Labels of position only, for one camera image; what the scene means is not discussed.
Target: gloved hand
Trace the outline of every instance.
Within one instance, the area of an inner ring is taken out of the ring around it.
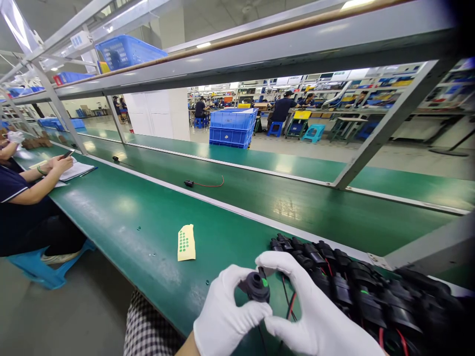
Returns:
[[[8,137],[8,140],[10,142],[15,142],[15,143],[18,143],[18,144],[21,144],[23,142],[23,140],[25,139],[25,136],[20,131],[16,131],[16,132],[15,131],[9,131],[7,137]]]
[[[351,321],[315,285],[310,275],[292,255],[285,252],[262,253],[256,264],[266,275],[272,270],[285,273],[297,292],[302,318],[292,323],[277,316],[264,319],[267,331],[279,337],[294,352],[318,356],[384,356],[378,343]]]
[[[272,315],[267,303],[249,301],[242,307],[236,306],[234,290],[251,272],[255,271],[231,265],[211,283],[201,314],[193,324],[201,356],[231,355],[253,327]]]

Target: checkered pants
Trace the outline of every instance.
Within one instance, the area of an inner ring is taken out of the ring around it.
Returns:
[[[135,290],[127,312],[124,356],[173,356],[183,343],[178,332]]]

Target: dark shirt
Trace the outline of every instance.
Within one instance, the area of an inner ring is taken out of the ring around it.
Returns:
[[[115,112],[117,113],[117,115],[120,115],[120,106],[117,106],[119,105],[119,102],[117,101],[117,99],[114,100],[114,107],[115,107]]]
[[[315,105],[315,100],[310,100],[308,103],[306,102],[307,98],[303,98],[302,100],[299,100],[297,104],[299,105],[308,105],[308,106],[314,106]]]
[[[271,120],[277,122],[284,122],[287,118],[288,111],[297,105],[295,101],[290,98],[282,98],[276,101],[276,108]]]
[[[0,166],[0,256],[3,249],[15,244],[16,238],[26,235],[54,211],[55,205],[47,196],[33,205],[9,203],[31,186],[18,173]]]
[[[203,110],[205,107],[206,107],[206,104],[203,101],[200,100],[199,102],[197,102],[195,106],[194,116],[203,117],[204,116]]]

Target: white sneaker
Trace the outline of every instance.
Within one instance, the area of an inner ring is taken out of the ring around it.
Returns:
[[[56,256],[45,256],[44,254],[41,256],[41,261],[45,265],[55,265],[55,264],[61,264],[68,262],[75,258],[76,256],[79,255],[81,251],[72,253],[72,254],[66,254],[66,255],[56,255]]]

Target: blue stool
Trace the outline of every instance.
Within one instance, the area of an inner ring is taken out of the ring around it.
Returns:
[[[199,129],[203,128],[203,118],[196,118],[194,119],[194,126],[198,126]]]
[[[323,131],[325,130],[325,125],[310,125],[307,129],[307,132],[302,136],[301,140],[309,139],[312,143],[317,143],[322,139]]]
[[[269,131],[267,131],[267,136],[270,136],[270,135],[274,134],[274,135],[276,135],[276,137],[280,137],[283,124],[284,124],[283,122],[278,122],[278,121],[272,122],[271,123],[271,129]]]
[[[30,280],[43,285],[47,289],[58,289],[66,283],[64,275],[72,267],[74,263],[82,256],[86,250],[95,250],[95,246],[89,240],[83,245],[81,252],[72,260],[65,262],[58,269],[52,269],[50,266],[41,262],[41,256],[48,247],[40,250],[27,252],[24,254],[9,256],[7,259],[23,270],[23,274]]]

